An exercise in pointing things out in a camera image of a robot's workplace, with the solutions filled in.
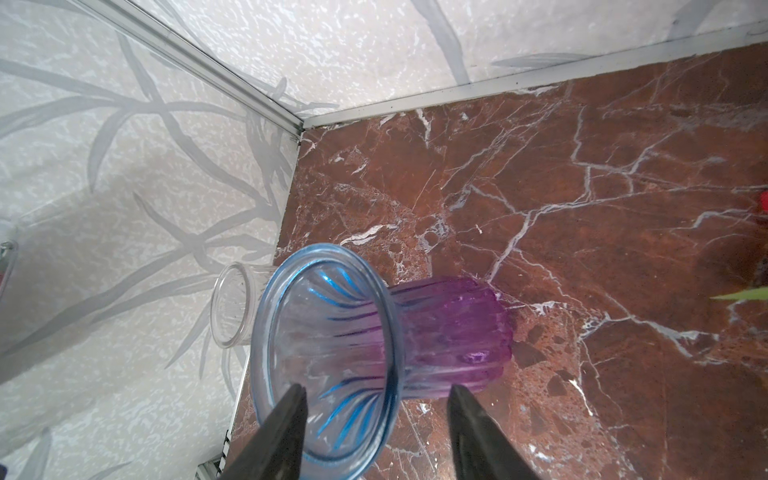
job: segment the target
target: marble surface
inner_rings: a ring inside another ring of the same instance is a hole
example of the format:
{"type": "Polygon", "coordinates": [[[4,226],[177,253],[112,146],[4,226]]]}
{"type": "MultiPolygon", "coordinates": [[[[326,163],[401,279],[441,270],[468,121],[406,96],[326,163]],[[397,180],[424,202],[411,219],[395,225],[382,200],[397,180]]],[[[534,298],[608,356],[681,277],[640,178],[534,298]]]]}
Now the marble surface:
{"type": "MultiPolygon", "coordinates": [[[[344,243],[390,284],[490,282],[516,343],[477,397],[541,478],[768,478],[768,308],[710,300],[766,255],[765,58],[308,131],[277,259],[344,243]]],[[[454,478],[445,405],[404,402],[365,478],[454,478]]],[[[245,392],[230,461],[256,428],[245,392]]]]}

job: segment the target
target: purple glass vase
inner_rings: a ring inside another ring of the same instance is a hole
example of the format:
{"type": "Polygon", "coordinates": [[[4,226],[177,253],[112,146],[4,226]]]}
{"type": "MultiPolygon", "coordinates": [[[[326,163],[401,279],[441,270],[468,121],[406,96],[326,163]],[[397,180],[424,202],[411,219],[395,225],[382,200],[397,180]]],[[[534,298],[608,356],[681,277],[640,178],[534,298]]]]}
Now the purple glass vase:
{"type": "Polygon", "coordinates": [[[401,398],[473,391],[501,376],[512,329],[472,278],[388,288],[363,259],[321,243],[289,257],[258,307],[251,393],[260,421],[293,383],[309,417],[302,478],[356,478],[378,455],[401,398]]]}

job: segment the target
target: white wall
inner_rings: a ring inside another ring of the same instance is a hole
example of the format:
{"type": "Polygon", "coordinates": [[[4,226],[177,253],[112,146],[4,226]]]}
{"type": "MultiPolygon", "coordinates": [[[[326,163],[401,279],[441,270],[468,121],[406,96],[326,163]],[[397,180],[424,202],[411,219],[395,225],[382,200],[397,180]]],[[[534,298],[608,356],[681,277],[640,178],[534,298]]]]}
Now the white wall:
{"type": "Polygon", "coordinates": [[[768,18],[765,0],[139,3],[300,117],[768,18]]]}
{"type": "Polygon", "coordinates": [[[271,261],[296,147],[66,2],[0,3],[8,478],[188,480],[220,452],[245,355],[205,307],[224,264],[271,261]]]}

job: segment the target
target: green leaf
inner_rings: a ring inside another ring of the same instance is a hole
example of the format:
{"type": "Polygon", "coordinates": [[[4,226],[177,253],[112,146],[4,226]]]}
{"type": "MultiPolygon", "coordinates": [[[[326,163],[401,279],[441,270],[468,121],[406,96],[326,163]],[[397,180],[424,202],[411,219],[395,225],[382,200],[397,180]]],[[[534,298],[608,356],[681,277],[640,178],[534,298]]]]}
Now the green leaf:
{"type": "Polygon", "coordinates": [[[768,286],[712,297],[715,300],[768,300],[768,286]]]}

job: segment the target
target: gray leaf print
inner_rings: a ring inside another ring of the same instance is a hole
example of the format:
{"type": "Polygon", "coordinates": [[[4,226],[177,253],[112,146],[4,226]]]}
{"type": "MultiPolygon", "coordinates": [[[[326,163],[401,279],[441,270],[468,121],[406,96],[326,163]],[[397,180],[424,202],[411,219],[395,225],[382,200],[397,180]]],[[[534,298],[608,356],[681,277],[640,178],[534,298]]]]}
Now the gray leaf print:
{"type": "Polygon", "coordinates": [[[195,340],[197,340],[198,337],[200,337],[200,335],[205,331],[205,329],[209,325],[210,325],[210,301],[205,304],[205,307],[200,312],[200,315],[197,316],[197,320],[195,321],[194,325],[192,325],[192,330],[190,330],[187,336],[185,336],[184,339],[181,340],[181,345],[179,345],[179,348],[176,349],[174,356],[172,356],[170,360],[168,360],[168,364],[165,366],[165,368],[168,368],[169,366],[173,365],[176,362],[176,360],[179,360],[179,358],[183,354],[185,354],[187,350],[190,349],[192,344],[195,343],[195,340]]]}
{"type": "Polygon", "coordinates": [[[120,470],[123,467],[129,466],[131,463],[132,462],[125,462],[125,463],[121,463],[120,465],[115,465],[114,467],[105,468],[104,470],[97,473],[96,475],[91,476],[88,480],[104,480],[109,475],[112,475],[117,470],[120,470]]]}
{"type": "Polygon", "coordinates": [[[264,252],[263,255],[272,252],[272,245],[263,240],[259,240],[253,235],[241,233],[239,235],[230,235],[206,242],[207,247],[242,247],[245,250],[255,250],[264,252]]]}
{"type": "Polygon", "coordinates": [[[205,357],[208,354],[208,346],[210,345],[210,339],[213,337],[213,335],[210,332],[210,329],[208,329],[207,332],[205,332],[205,338],[203,339],[203,351],[200,352],[200,370],[197,372],[198,378],[200,380],[203,379],[203,373],[205,372],[205,357]]]}
{"type": "Polygon", "coordinates": [[[572,61],[584,60],[590,57],[591,55],[578,53],[536,53],[533,55],[524,55],[522,57],[497,60],[492,62],[491,65],[514,68],[546,68],[564,63],[571,63],[572,61]]]}
{"type": "Polygon", "coordinates": [[[261,252],[246,253],[245,255],[243,255],[243,258],[241,260],[243,262],[255,262],[256,260],[260,259],[264,255],[267,255],[267,253],[261,253],[261,252]]]}
{"type": "Polygon", "coordinates": [[[38,5],[47,5],[49,7],[61,8],[63,10],[69,10],[70,12],[90,16],[89,14],[85,13],[82,9],[77,8],[70,2],[67,2],[67,0],[26,0],[26,1],[29,3],[36,3],[38,5]]]}
{"type": "Polygon", "coordinates": [[[187,248],[187,250],[192,253],[195,261],[198,265],[200,265],[200,267],[216,274],[224,269],[224,265],[207,255],[203,241],[199,239],[197,235],[187,233],[171,223],[169,220],[163,218],[157,211],[155,211],[154,208],[152,208],[152,206],[145,202],[144,199],[139,197],[136,193],[134,193],[134,200],[136,200],[136,203],[139,205],[139,207],[141,207],[141,209],[149,216],[149,218],[152,219],[152,221],[159,225],[163,230],[170,233],[173,238],[180,241],[187,248]]]}
{"type": "Polygon", "coordinates": [[[206,104],[201,101],[169,101],[165,104],[168,111],[199,111],[209,114],[218,114],[233,120],[245,121],[245,115],[236,114],[218,105],[206,104]]]}
{"type": "Polygon", "coordinates": [[[722,0],[689,0],[675,12],[667,40],[686,38],[696,33],[715,5],[722,0]]]}
{"type": "Polygon", "coordinates": [[[74,78],[65,77],[64,75],[55,74],[50,71],[41,70],[35,67],[29,67],[15,61],[4,60],[2,58],[0,58],[0,71],[15,75],[17,77],[27,78],[28,80],[39,81],[43,84],[60,88],[61,90],[71,91],[76,94],[112,98],[113,100],[118,101],[135,101],[133,98],[116,94],[113,91],[107,90],[106,88],[97,87],[96,85],[89,84],[85,81],[75,80],[74,78]]]}
{"type": "Polygon", "coordinates": [[[270,97],[273,100],[279,100],[280,97],[283,96],[283,94],[286,92],[286,87],[288,87],[288,78],[282,77],[279,82],[277,82],[277,86],[275,87],[275,92],[270,95],[270,97]]]}
{"type": "Polygon", "coordinates": [[[0,117],[0,138],[25,128],[37,127],[45,122],[70,114],[91,110],[92,108],[117,106],[119,105],[112,100],[75,96],[60,98],[46,104],[35,105],[34,107],[22,108],[0,117]]]}
{"type": "Polygon", "coordinates": [[[120,43],[120,49],[123,51],[125,61],[134,72],[134,76],[139,84],[139,87],[141,88],[141,91],[144,92],[144,95],[148,100],[162,102],[163,98],[160,96],[160,92],[157,91],[154,80],[152,80],[149,72],[147,72],[141,62],[139,62],[139,59],[136,57],[136,54],[134,53],[133,48],[131,48],[131,44],[128,42],[128,39],[125,37],[125,35],[118,33],[118,42],[120,43]]]}
{"type": "Polygon", "coordinates": [[[469,74],[464,66],[464,51],[462,43],[454,31],[448,18],[443,13],[437,0],[411,0],[416,10],[426,19],[432,35],[435,36],[437,45],[442,50],[445,61],[451,68],[453,78],[457,85],[469,83],[469,74]]]}
{"type": "Polygon", "coordinates": [[[240,366],[245,368],[245,364],[248,361],[248,354],[245,351],[245,346],[234,346],[232,347],[232,350],[235,351],[235,356],[237,357],[237,361],[240,362],[240,366]]]}
{"type": "Polygon", "coordinates": [[[269,204],[264,197],[245,180],[229,174],[226,170],[216,165],[182,130],[176,118],[167,112],[161,113],[161,118],[165,123],[170,136],[176,142],[176,145],[198,166],[202,171],[209,174],[219,182],[253,198],[257,203],[264,204],[264,220],[280,221],[280,213],[276,211],[274,205],[269,204]]]}
{"type": "Polygon", "coordinates": [[[338,108],[339,104],[329,104],[329,103],[322,103],[322,102],[316,102],[311,101],[308,104],[303,104],[299,102],[299,106],[297,108],[294,108],[292,110],[292,113],[297,114],[301,111],[308,111],[308,110],[314,110],[316,108],[338,108]]]}
{"type": "Polygon", "coordinates": [[[170,282],[166,282],[156,287],[150,288],[146,292],[139,293],[138,295],[133,296],[124,302],[117,303],[109,307],[108,309],[94,316],[91,324],[110,319],[113,316],[119,315],[123,312],[127,312],[148,303],[157,302],[163,298],[180,295],[191,295],[193,293],[210,290],[214,288],[215,283],[216,278],[207,273],[171,280],[170,282]]]}
{"type": "MultiPolygon", "coordinates": [[[[229,229],[243,225],[244,223],[248,223],[254,218],[258,218],[258,216],[259,209],[257,208],[238,212],[237,214],[234,214],[230,217],[219,220],[213,226],[207,228],[203,233],[197,235],[197,238],[200,240],[207,240],[211,237],[215,237],[216,235],[220,235],[229,229]]],[[[159,272],[166,266],[171,265],[173,262],[181,260],[189,253],[190,251],[184,247],[180,247],[171,250],[168,253],[164,253],[156,260],[153,260],[147,265],[142,266],[135,272],[126,276],[112,288],[105,290],[102,293],[88,297],[87,299],[62,310],[50,322],[35,330],[30,336],[26,337],[21,342],[3,352],[2,356],[11,355],[12,353],[17,352],[20,349],[31,345],[32,343],[37,343],[40,340],[46,339],[59,330],[77,322],[84,316],[111,305],[113,302],[123,296],[128,290],[138,285],[140,282],[146,280],[150,276],[154,275],[155,273],[159,272]]]]}
{"type": "Polygon", "coordinates": [[[272,142],[267,141],[261,124],[261,119],[255,113],[249,111],[245,121],[246,138],[253,158],[259,164],[267,194],[274,198],[270,182],[277,175],[277,180],[283,188],[287,188],[287,179],[290,178],[291,167],[288,160],[280,151],[280,136],[283,131],[278,130],[272,137],[272,142]]]}
{"type": "Polygon", "coordinates": [[[157,60],[157,63],[163,65],[165,68],[170,68],[171,70],[181,70],[181,68],[177,67],[176,64],[172,61],[167,60],[163,55],[155,53],[154,51],[150,51],[149,55],[157,60]]]}
{"type": "Polygon", "coordinates": [[[101,166],[101,162],[104,161],[104,156],[117,136],[120,127],[123,126],[131,115],[133,115],[133,112],[128,110],[116,111],[99,128],[96,138],[94,138],[91,144],[91,151],[88,153],[88,186],[91,188],[91,193],[96,188],[98,169],[101,166]]]}
{"type": "Polygon", "coordinates": [[[44,428],[40,434],[40,440],[27,458],[22,472],[18,474],[18,480],[42,480],[45,474],[45,466],[48,464],[48,454],[51,452],[53,437],[51,429],[44,428]]]}
{"type": "Polygon", "coordinates": [[[230,357],[232,355],[232,349],[224,349],[221,351],[221,375],[224,377],[224,384],[227,386],[227,390],[232,395],[232,400],[237,398],[235,388],[232,386],[232,375],[230,374],[230,357]]]}
{"type": "Polygon", "coordinates": [[[211,58],[214,58],[216,60],[217,57],[214,55],[213,51],[211,51],[210,48],[208,48],[207,45],[205,45],[197,35],[194,34],[194,32],[187,26],[187,24],[184,22],[184,19],[179,15],[179,13],[176,11],[174,6],[168,1],[168,0],[154,0],[154,2],[159,6],[165,13],[169,14],[173,20],[175,20],[179,26],[184,30],[187,35],[189,35],[192,40],[194,41],[194,44],[203,52],[205,52],[206,55],[208,55],[211,58]]]}

